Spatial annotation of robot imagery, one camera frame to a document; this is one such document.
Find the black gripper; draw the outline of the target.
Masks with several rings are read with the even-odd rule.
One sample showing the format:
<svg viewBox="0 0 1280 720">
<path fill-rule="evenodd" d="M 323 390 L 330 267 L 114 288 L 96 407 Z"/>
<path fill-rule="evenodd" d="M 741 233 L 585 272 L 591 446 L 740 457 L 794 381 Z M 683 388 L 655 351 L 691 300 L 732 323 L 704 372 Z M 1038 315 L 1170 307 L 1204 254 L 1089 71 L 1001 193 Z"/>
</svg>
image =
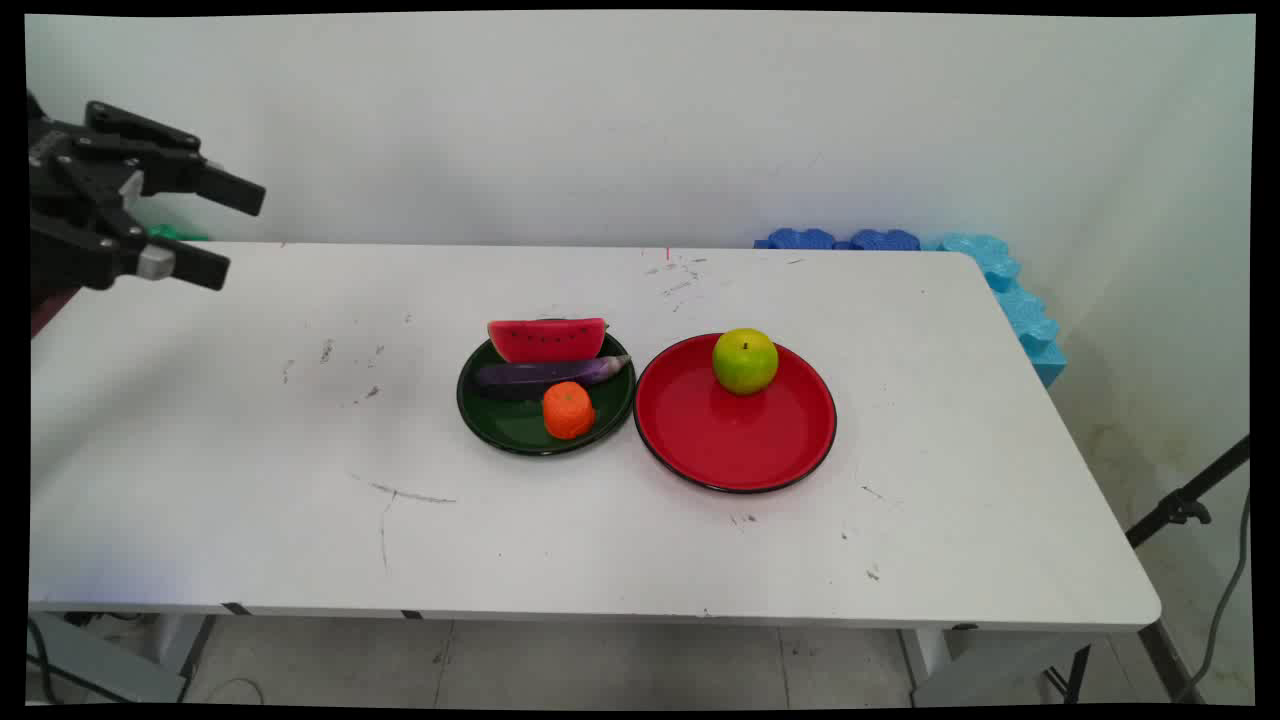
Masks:
<svg viewBox="0 0 1280 720">
<path fill-rule="evenodd" d="M 105 102 L 84 106 L 84 155 L 142 174 L 140 193 L 192 193 L 257 217 L 266 190 L 210 161 L 201 141 Z M 100 208 L 73 188 L 77 168 L 59 152 L 60 136 L 28 92 L 29 299 L 49 301 L 73 290 L 110 290 L 122 275 L 224 287 L 230 259 L 150 234 L 120 208 Z"/>
</svg>

